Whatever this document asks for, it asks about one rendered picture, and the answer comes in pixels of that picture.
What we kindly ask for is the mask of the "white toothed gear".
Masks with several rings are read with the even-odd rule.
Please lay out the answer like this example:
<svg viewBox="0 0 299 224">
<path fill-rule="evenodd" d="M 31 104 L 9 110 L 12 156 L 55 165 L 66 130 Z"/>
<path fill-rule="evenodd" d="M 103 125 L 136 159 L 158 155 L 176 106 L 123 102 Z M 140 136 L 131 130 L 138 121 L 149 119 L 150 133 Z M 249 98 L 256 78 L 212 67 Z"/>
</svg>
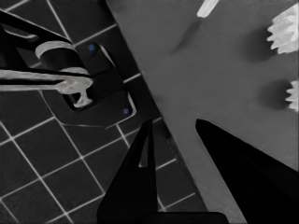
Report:
<svg viewBox="0 0 299 224">
<path fill-rule="evenodd" d="M 299 80 L 294 80 L 291 82 L 291 87 L 286 90 L 289 96 L 286 101 L 289 102 L 289 109 L 296 113 L 299 113 Z"/>
<path fill-rule="evenodd" d="M 299 3 L 279 13 L 267 28 L 271 35 L 267 41 L 272 42 L 271 49 L 278 54 L 289 54 L 299 50 Z"/>
</svg>

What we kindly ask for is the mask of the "small white T-shaped piece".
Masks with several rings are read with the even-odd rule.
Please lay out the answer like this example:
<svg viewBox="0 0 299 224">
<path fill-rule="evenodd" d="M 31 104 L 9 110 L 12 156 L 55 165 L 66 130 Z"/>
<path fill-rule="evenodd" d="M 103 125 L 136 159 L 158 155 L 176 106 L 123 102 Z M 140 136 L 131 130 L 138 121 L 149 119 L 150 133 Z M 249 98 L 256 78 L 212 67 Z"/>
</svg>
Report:
<svg viewBox="0 0 299 224">
<path fill-rule="evenodd" d="M 220 0 L 204 0 L 203 4 L 198 9 L 196 16 L 198 18 L 206 18 L 219 2 Z"/>
</svg>

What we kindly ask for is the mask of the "dark robot body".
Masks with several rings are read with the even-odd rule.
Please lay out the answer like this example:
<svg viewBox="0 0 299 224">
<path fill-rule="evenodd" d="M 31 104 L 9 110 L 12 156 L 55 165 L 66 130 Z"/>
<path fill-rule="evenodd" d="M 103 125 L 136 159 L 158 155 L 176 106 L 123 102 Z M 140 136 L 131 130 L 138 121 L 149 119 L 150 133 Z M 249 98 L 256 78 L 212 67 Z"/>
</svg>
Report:
<svg viewBox="0 0 299 224">
<path fill-rule="evenodd" d="M 104 48 L 91 74 L 66 37 L 0 8 L 0 92 L 41 91 L 63 125 L 110 128 L 136 113 Z"/>
</svg>

